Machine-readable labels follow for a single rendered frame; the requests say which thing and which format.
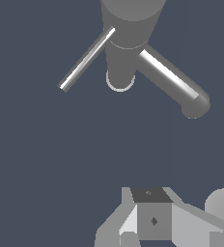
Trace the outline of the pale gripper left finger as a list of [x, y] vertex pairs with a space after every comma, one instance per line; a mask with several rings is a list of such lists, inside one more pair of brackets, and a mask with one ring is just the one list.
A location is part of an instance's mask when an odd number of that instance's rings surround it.
[[123, 187], [122, 202], [98, 228], [94, 247], [138, 247], [138, 235], [133, 230], [122, 230], [134, 208], [130, 188]]

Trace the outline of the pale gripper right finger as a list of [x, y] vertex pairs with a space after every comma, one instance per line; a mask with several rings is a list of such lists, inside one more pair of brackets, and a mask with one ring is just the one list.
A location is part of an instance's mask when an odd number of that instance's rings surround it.
[[211, 235], [224, 233], [224, 222], [184, 203], [170, 187], [163, 190], [172, 201], [172, 242], [177, 247], [212, 247]]

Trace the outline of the grey metal faucet with spout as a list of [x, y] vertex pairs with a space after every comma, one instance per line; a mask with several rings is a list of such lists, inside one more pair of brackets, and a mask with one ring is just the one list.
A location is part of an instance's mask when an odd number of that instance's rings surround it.
[[132, 87], [137, 71], [197, 119], [210, 109], [209, 95], [149, 45], [166, 0], [100, 0], [103, 27], [114, 34], [105, 46], [106, 83], [116, 92]]

